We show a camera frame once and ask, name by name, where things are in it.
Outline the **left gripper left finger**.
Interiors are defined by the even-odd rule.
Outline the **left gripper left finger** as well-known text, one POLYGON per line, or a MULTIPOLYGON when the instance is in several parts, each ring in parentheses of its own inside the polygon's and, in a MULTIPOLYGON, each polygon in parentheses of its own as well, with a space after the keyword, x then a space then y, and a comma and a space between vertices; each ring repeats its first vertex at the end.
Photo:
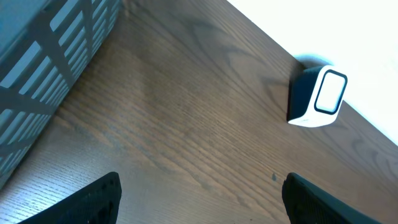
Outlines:
POLYGON ((115 224, 122 188, 117 172, 110 172, 20 224, 115 224))

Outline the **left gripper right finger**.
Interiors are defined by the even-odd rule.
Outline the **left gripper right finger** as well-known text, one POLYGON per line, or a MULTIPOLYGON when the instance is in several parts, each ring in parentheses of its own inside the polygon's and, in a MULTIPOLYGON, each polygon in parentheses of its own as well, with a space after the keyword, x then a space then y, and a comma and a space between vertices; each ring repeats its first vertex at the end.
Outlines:
POLYGON ((379 223, 294 172, 284 180, 282 200, 294 224, 379 223))

